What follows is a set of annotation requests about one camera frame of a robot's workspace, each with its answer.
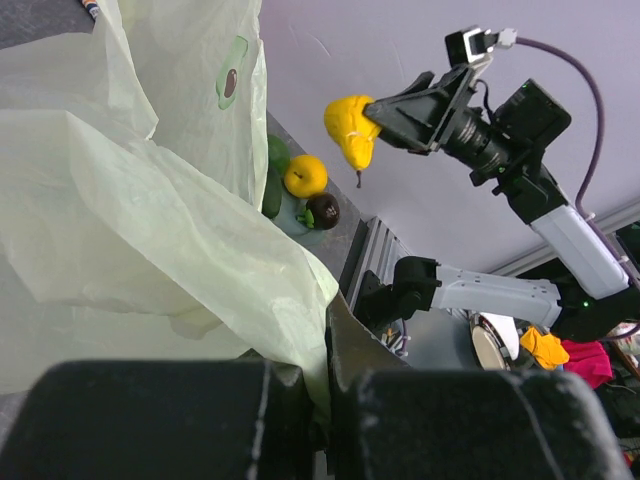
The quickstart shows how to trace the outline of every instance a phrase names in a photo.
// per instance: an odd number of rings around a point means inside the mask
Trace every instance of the toy fruit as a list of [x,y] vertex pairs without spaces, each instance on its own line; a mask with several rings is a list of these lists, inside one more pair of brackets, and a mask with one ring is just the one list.
[[300,223],[315,230],[330,230],[340,221],[340,205],[330,193],[320,193],[309,199],[304,213],[298,217]]
[[329,182],[327,168],[313,155],[300,155],[287,167],[284,184],[289,193],[298,198],[309,198],[321,193]]
[[244,57],[249,49],[249,42],[238,35],[233,39],[231,48],[224,59],[218,78],[216,78],[216,92],[218,93],[218,107],[226,110],[236,99],[238,75],[244,63]]
[[373,142],[381,130],[362,113],[373,101],[366,95],[353,95],[331,102],[324,112],[327,133],[356,171],[358,188],[362,186],[362,170],[369,166],[373,157]]
[[267,143],[269,144],[269,166],[273,166],[283,177],[291,162],[289,147],[275,135],[267,135]]
[[267,186],[262,199],[262,214],[267,218],[276,218],[282,205],[282,179],[271,165],[267,170]]

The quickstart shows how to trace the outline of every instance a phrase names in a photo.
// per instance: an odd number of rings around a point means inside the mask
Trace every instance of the avocado print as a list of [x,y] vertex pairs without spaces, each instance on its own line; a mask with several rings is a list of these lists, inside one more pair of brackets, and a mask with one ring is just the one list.
[[222,63],[218,78],[216,78],[216,92],[218,93],[218,107],[226,110],[236,99],[236,87],[238,86],[238,75],[244,63],[244,57],[249,49],[249,42],[237,36],[233,39],[229,54]]

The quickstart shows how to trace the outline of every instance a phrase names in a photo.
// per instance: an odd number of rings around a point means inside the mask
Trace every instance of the yellow apple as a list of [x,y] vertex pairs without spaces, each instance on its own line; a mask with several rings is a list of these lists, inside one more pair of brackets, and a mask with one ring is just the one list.
[[313,155],[300,155],[289,163],[284,184],[289,193],[298,198],[309,198],[324,192],[329,181],[327,168]]

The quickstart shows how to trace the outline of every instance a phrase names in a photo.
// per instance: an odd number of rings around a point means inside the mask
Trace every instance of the yellow cloth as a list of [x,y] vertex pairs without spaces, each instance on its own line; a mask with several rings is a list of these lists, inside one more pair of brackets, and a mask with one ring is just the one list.
[[558,365],[569,361],[569,354],[560,343],[560,339],[550,333],[541,335],[538,330],[530,327],[522,338],[520,345],[529,350],[542,368],[553,370]]
[[324,112],[327,133],[342,149],[342,154],[355,170],[364,170],[373,157],[373,142],[380,127],[362,113],[374,100],[366,95],[353,95],[331,102]]

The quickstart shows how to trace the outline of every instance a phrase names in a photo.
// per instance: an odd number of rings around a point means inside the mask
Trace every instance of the dark purple fruit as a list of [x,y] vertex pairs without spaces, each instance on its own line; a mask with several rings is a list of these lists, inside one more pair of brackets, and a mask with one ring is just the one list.
[[319,193],[307,201],[307,210],[313,214],[313,228],[330,230],[340,221],[340,205],[330,193]]

